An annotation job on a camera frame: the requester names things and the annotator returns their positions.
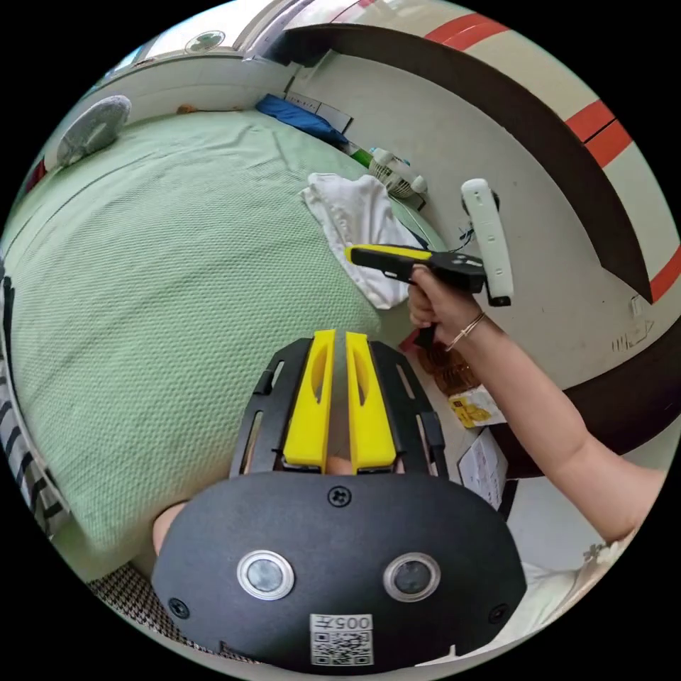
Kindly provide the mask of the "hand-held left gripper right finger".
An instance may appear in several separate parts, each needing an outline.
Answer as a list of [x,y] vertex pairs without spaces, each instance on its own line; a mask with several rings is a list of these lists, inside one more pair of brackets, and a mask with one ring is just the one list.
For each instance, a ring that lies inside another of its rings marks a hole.
[[389,470],[397,453],[367,336],[345,335],[348,427],[353,473]]

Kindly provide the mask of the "person's left hand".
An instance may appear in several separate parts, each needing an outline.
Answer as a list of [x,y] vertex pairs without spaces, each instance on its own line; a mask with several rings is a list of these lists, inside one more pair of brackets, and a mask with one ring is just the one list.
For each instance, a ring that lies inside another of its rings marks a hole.
[[156,556],[159,556],[162,544],[166,535],[182,510],[187,505],[187,502],[180,502],[173,506],[166,508],[154,521],[152,528],[152,543]]

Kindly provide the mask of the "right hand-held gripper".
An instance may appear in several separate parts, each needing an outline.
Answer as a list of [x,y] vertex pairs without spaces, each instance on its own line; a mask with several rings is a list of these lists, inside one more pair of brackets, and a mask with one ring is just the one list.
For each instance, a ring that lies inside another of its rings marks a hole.
[[400,245],[353,245],[345,248],[351,264],[381,272],[385,277],[411,284],[416,265],[429,269],[433,276],[449,287],[478,294],[487,286],[483,261],[454,252],[429,250]]

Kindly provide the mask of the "person's right hand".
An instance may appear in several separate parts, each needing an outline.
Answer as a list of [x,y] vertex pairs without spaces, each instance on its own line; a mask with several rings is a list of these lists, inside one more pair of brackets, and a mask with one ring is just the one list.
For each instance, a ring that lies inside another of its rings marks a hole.
[[412,270],[408,310],[416,329],[432,328],[439,343],[456,350],[465,347],[485,318],[472,296],[450,288],[423,265]]

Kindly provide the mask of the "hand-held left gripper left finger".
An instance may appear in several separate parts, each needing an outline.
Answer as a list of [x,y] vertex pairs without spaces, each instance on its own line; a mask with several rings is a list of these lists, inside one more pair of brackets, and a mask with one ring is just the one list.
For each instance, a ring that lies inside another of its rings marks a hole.
[[336,332],[317,331],[301,371],[283,448],[288,468],[326,471]]

